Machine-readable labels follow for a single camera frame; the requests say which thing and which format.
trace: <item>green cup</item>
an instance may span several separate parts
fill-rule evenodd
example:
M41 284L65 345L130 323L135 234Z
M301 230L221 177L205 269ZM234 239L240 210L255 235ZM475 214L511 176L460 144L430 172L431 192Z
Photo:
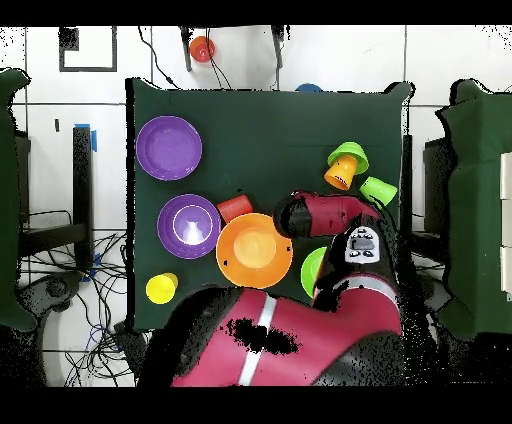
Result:
M302 283L304 291L311 298L313 298L313 287L326 250L327 246L313 250L304 260L300 269L300 282Z
M359 190L367 200L377 203L379 209L381 205L375 202L375 199L380 200L384 206L387 206L398 191L395 186L374 177L368 177Z
M334 161L342 155L354 156L357 159L357 168L354 175L362 174L368 169L368 158L364 153L363 148L355 141L346 141L338 146L327 158L327 164L332 166Z

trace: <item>floor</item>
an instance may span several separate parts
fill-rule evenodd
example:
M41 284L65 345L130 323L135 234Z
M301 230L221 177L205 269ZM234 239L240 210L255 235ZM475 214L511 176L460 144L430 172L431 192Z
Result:
M218 88L210 64L192 60L185 69L177 27L142 27L153 46L159 67L181 88ZM512 26L292 26L285 33L280 90L293 91L302 83L324 90L381 92L389 84L407 80L416 92L411 100L409 128L413 135L414 205L423 215L424 143L444 135L434 112L449 102L451 85L473 77L493 91L512 85ZM196 31L194 36L204 35ZM269 26L212 29L215 60L235 89L276 89L276 59ZM122 236L126 229L126 124L124 78L141 77L169 88L156 68L150 48L143 44L137 27L117 29L116 72L60 72L58 28L0 28L0 68L20 68L31 78L19 91L12 107L16 124L32 140L30 155L31 212L63 209L72 212L72 144L75 124L90 124L97 132L93 153L94 237ZM110 67L110 27L79 27L79 49L66 51L65 66ZM33 216L31 227L67 223L64 213ZM415 229L422 218L414 217ZM96 248L106 248L103 241ZM119 248L105 261L122 265ZM46 270L36 258L24 262L21 284ZM105 281L106 275L98 279ZM92 320L98 322L97 293L90 282L81 283L80 295ZM115 281L117 293L109 295L112 321L126 314L126 281ZM64 313L52 313L44 337L44 358L49 384L64 385L71 370L68 352L75 360L90 350L91 327L84 305L74 299ZM133 377L119 385L132 385ZM113 385L94 380L92 385Z

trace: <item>metal stand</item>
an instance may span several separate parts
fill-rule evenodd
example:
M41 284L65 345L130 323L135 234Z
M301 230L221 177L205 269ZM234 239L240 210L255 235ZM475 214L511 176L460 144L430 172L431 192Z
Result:
M30 146L28 139L20 140L23 146ZM19 168L22 211L28 216L28 154L20 157ZM91 134L89 128L73 128L73 224L57 227L27 230L20 236L20 256L54 249L67 244L75 244L77 268L87 271L93 264L92 245L92 174L91 174Z
M190 35L192 31L188 29L188 27L180 26L181 30L181 41L183 43L183 53L185 53L185 66L187 68L187 72L192 70L192 64L190 63L190 49L188 48L188 42L190 40Z
M274 50L276 51L277 67L283 67L283 58L281 56L281 46L279 43L284 40L284 25L271 25L272 38L274 39Z

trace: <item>red cup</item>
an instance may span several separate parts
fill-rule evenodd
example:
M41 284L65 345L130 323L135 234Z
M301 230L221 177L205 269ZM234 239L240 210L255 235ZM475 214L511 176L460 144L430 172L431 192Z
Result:
M226 224L237 216L253 212L251 202L245 194L219 203L217 208Z
M213 57L215 53L215 45L213 44L212 39L208 39L208 44L210 45L210 54ZM199 37L194 38L189 45L190 55L197 60L198 62L208 62L210 60L210 55L208 54L208 49L206 48L206 37L201 35Z

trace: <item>white box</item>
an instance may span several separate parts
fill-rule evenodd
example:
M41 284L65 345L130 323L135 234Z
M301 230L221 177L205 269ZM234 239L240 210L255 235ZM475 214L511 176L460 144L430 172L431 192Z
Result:
M501 201L501 245L512 247L512 199Z
M512 294L512 248L501 248L501 290Z
M512 152L501 155L500 199L512 199Z

